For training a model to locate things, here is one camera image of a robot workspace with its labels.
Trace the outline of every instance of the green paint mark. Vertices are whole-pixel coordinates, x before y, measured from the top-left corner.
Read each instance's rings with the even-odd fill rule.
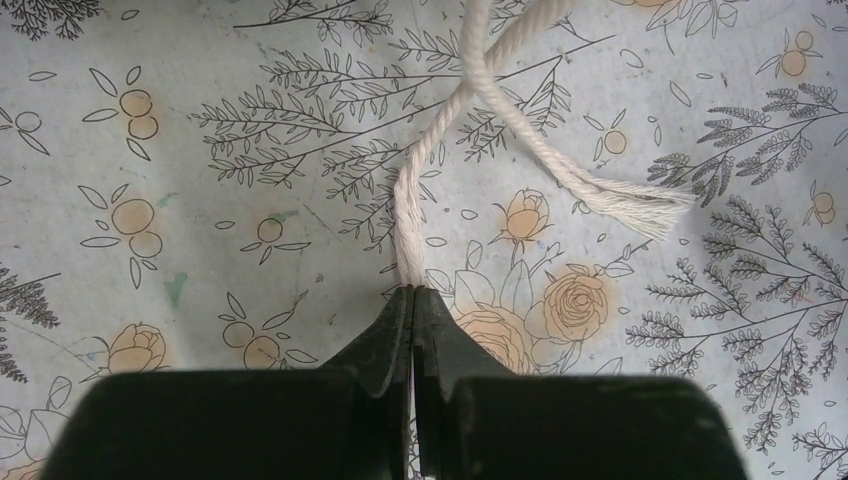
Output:
[[[160,198],[158,202],[156,202],[156,206],[160,207],[160,208],[164,207],[165,205],[168,204],[168,200],[170,200],[171,197],[174,197],[176,195],[178,195],[177,192],[171,192],[171,193],[165,195],[164,197]]]
[[[293,217],[295,215],[297,215],[297,210],[286,210],[285,212],[272,213],[271,215],[268,215],[268,218],[273,218],[280,223],[285,223],[289,217]]]
[[[188,275],[180,272],[174,277],[173,282],[165,282],[165,292],[168,293],[171,306],[174,308],[179,308],[180,306],[180,294],[183,293],[183,285],[185,285],[186,280],[188,280]]]

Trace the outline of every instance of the rope strand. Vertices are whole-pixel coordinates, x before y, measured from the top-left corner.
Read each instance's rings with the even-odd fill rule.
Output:
[[[475,92],[503,117],[554,177],[593,211],[611,215],[629,228],[659,240],[694,201],[692,195],[683,192],[595,177],[568,156],[547,145],[521,110],[497,87],[494,72],[500,69],[510,54],[547,29],[553,23],[552,19],[561,18],[570,1],[537,0],[484,55],[491,4],[492,0],[468,0],[460,41],[463,79],[413,147],[395,184],[395,242],[402,284],[425,285],[421,209],[418,204],[421,169]]]

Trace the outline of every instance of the floral pattern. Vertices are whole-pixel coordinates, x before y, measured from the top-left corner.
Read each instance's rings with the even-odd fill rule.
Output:
[[[392,188],[461,79],[463,5],[244,3],[163,31],[0,0],[0,479],[37,478],[104,376],[315,367],[397,286]],[[495,0],[492,34],[530,3]],[[520,374],[691,379],[754,479],[848,475],[844,3],[551,19],[497,72],[516,108],[582,167],[698,201],[642,238],[473,102],[420,179],[457,324]]]

